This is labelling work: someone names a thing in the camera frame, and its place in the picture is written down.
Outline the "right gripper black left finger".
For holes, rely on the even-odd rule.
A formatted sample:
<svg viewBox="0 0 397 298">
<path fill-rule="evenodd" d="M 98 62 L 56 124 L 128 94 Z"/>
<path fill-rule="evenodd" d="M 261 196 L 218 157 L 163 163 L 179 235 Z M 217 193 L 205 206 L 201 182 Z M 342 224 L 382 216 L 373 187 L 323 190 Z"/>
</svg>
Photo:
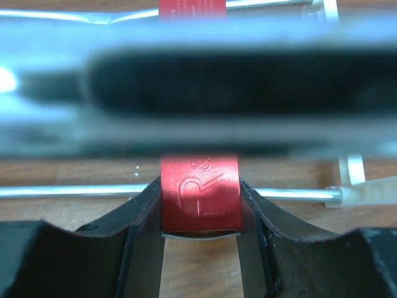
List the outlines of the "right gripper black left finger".
<svg viewBox="0 0 397 298">
<path fill-rule="evenodd" d="M 1 223 L 2 297 L 157 297 L 161 186 L 74 232 L 46 221 Z"/>
</svg>

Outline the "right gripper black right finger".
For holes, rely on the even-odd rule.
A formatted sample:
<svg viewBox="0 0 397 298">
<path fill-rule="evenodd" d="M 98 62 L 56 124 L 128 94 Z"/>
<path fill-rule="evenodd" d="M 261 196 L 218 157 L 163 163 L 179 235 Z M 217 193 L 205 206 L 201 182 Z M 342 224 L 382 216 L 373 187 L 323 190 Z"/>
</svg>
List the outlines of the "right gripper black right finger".
<svg viewBox="0 0 397 298">
<path fill-rule="evenodd" d="M 237 237 L 245 297 L 395 297 L 396 229 L 337 234 L 316 227 L 240 182 Z"/>
</svg>

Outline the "cream metal-rod shelf rack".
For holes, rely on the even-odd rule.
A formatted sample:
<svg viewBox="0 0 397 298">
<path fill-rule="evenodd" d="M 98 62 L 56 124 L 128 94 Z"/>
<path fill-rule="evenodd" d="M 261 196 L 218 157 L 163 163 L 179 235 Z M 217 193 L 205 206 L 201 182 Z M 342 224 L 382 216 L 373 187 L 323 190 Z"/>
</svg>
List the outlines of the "cream metal-rod shelf rack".
<svg viewBox="0 0 397 298">
<path fill-rule="evenodd" d="M 1 11 L 1 157 L 341 159 L 329 207 L 396 204 L 396 8 L 166 1 Z"/>
</svg>

